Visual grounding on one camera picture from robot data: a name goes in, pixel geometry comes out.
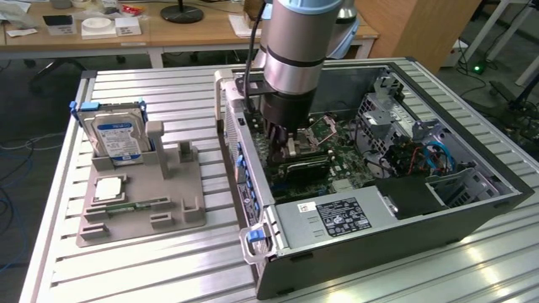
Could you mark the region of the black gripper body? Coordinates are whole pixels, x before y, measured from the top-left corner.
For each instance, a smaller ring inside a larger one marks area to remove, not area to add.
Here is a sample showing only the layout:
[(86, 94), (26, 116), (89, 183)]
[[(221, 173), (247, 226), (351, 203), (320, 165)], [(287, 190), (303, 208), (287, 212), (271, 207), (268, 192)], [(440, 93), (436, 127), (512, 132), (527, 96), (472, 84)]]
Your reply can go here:
[(313, 97), (313, 90), (300, 95), (280, 92), (267, 93), (261, 96), (260, 113), (269, 123), (283, 127), (287, 131), (296, 131), (307, 119)]

